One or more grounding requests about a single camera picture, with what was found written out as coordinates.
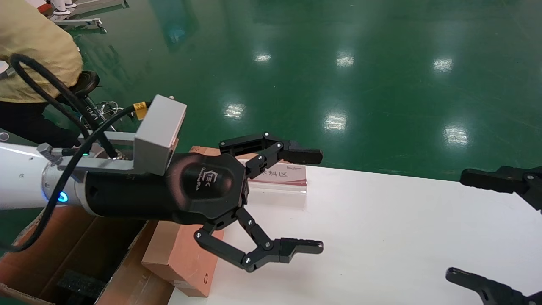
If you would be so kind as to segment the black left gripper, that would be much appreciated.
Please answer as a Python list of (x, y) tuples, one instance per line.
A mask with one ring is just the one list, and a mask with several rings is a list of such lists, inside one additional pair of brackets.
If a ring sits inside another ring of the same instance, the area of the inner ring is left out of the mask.
[[(271, 240), (242, 207), (248, 194), (246, 178), (258, 177), (279, 161), (321, 164), (322, 150), (307, 149), (296, 141), (263, 133), (224, 140), (219, 143), (219, 151), (218, 156), (195, 152), (174, 154), (163, 175), (88, 172), (87, 210), (102, 217), (204, 224), (194, 234), (197, 244), (246, 272), (254, 272), (268, 263), (288, 264), (297, 253), (323, 252), (323, 241)], [(246, 154), (256, 156), (244, 168), (234, 157)], [(213, 236), (215, 230), (234, 222), (256, 244), (253, 251), (244, 253)]]

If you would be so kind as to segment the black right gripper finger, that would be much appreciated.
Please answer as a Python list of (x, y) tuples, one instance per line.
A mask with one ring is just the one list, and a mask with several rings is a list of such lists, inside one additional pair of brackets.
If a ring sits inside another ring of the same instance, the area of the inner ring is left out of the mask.
[(535, 210), (542, 209), (542, 167), (522, 169), (501, 166), (495, 172), (465, 169), (459, 183), (500, 193), (517, 193)]
[(453, 284), (477, 293), (484, 305), (540, 305), (542, 303), (541, 291), (526, 296), (510, 286), (458, 268), (448, 268), (445, 278)]

